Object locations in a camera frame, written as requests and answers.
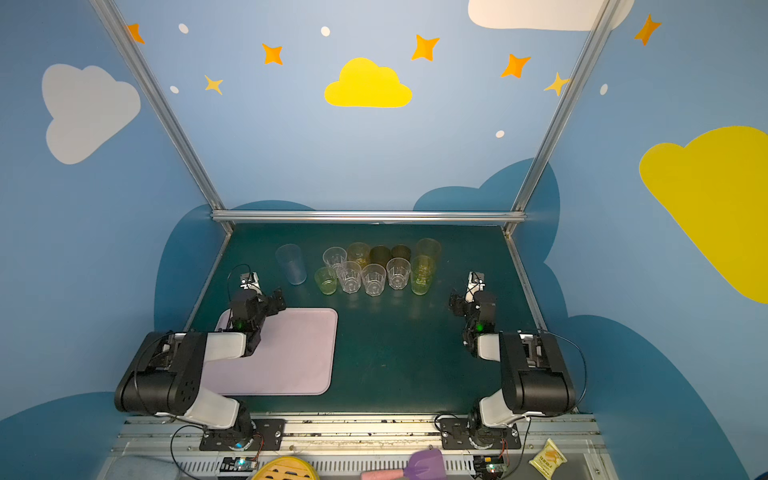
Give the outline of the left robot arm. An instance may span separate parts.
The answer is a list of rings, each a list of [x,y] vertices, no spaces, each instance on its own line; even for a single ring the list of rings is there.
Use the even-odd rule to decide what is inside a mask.
[[[286,308],[280,288],[270,295],[243,289],[230,300],[222,330],[148,333],[116,387],[116,409],[171,417],[197,427],[203,432],[203,450],[262,448],[264,436],[245,404],[203,387],[201,381],[206,364],[253,355],[265,319]]]

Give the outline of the pink plastic tray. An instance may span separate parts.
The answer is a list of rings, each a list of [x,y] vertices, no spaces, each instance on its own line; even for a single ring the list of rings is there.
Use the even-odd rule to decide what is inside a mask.
[[[288,308],[265,319],[254,353],[203,368],[202,386],[224,396],[317,396],[331,384],[338,313]]]

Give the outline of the small green cup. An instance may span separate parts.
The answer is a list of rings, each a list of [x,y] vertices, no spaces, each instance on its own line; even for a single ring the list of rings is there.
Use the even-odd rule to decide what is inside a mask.
[[[314,274],[314,280],[323,295],[333,295],[338,288],[338,279],[333,267],[323,266]]]

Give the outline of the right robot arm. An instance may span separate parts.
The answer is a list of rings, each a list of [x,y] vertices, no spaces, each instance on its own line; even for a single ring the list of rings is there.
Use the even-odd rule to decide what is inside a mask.
[[[556,335],[498,331],[496,303],[497,297],[483,290],[453,292],[448,300],[451,312],[465,321],[462,343],[469,353],[500,368],[499,389],[478,400],[468,415],[468,442],[478,449],[502,445],[524,418],[566,414],[583,398]]]

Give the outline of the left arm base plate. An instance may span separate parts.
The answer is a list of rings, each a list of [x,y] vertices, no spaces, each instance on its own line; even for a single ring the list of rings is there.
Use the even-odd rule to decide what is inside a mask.
[[[278,451],[286,426],[282,418],[256,418],[244,428],[208,429],[203,433],[199,449],[215,452]]]

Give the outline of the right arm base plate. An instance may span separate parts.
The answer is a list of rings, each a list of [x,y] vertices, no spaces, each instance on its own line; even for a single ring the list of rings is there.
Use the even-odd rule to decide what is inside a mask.
[[[516,426],[491,428],[480,421],[453,416],[434,420],[444,450],[517,450],[522,446]]]

